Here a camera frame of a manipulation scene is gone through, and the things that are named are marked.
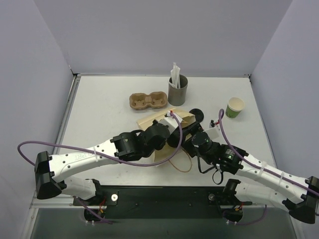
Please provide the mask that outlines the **brown paper takeout bag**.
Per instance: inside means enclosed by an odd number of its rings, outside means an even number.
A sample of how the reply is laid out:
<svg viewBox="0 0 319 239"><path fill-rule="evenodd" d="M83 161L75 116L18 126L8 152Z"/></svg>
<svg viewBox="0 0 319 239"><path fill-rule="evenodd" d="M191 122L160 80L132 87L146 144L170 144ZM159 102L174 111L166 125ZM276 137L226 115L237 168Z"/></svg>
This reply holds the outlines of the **brown paper takeout bag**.
<svg viewBox="0 0 319 239"><path fill-rule="evenodd" d="M180 108L170 107L168 109L159 110L149 116L138 119L137 120L138 128L142 130L146 130L149 126L153 125L153 122L155 121L159 122L160 120L164 119L168 111L173 111L174 113L177 113L182 118L182 122L181 122L182 129L186 129L187 126L190 126L192 123L196 121L194 114L189 113ZM160 162L166 159L167 157L171 156L171 154L177 147L178 142L179 142L179 129L177 127L174 131L174 134L170 135L165 146L161 150L156 150L154 153L152 153L151 159L154 162ZM187 153L182 148L182 146L179 148L177 154L180 153L181 151L183 151L182 155L187 156L189 160L189 168L187 170L181 170L180 168L176 167L171 160L167 161L167 163L169 163L174 169L176 169L179 172L188 173L192 169L191 157L189 153Z"/></svg>

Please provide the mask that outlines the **brown pulp cup carrier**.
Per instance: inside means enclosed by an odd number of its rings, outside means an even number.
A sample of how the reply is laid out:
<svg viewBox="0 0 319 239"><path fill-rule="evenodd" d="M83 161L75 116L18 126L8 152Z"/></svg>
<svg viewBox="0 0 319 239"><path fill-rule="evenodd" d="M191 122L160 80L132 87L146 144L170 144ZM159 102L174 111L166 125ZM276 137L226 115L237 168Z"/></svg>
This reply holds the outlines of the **brown pulp cup carrier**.
<svg viewBox="0 0 319 239"><path fill-rule="evenodd" d="M146 108L159 109L167 105L167 95L162 91L150 94L134 93L129 97L129 104L134 110L144 110Z"/></svg>

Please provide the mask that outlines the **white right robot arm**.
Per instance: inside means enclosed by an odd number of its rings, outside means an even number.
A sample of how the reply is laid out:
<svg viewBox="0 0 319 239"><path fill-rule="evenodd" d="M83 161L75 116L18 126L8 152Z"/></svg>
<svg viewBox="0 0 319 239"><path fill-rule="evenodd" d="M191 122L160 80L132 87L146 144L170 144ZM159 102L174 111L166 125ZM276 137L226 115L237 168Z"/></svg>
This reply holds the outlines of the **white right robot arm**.
<svg viewBox="0 0 319 239"><path fill-rule="evenodd" d="M260 183L250 185L237 179L229 179L222 195L240 202L271 205L289 213L303 223L314 224L318 215L319 180L298 177L258 160L252 154L232 146L214 142L200 123L195 122L179 132L177 125L169 127L169 146L181 147L198 161L204 160L217 172L230 173Z"/></svg>

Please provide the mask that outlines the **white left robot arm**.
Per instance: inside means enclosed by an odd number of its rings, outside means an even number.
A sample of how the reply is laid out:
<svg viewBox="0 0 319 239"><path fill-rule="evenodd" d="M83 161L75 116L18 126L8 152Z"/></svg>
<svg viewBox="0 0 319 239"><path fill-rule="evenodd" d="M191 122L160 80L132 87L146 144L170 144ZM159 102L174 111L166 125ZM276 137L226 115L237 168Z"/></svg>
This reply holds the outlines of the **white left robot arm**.
<svg viewBox="0 0 319 239"><path fill-rule="evenodd" d="M96 205L102 200L97 181L80 180L73 178L73 175L99 166L148 158L154 151L164 147L177 128L177 122L168 117L146 130L121 133L82 152L56 155L41 152L37 155L34 167L36 196L44 200L74 192L89 204Z"/></svg>

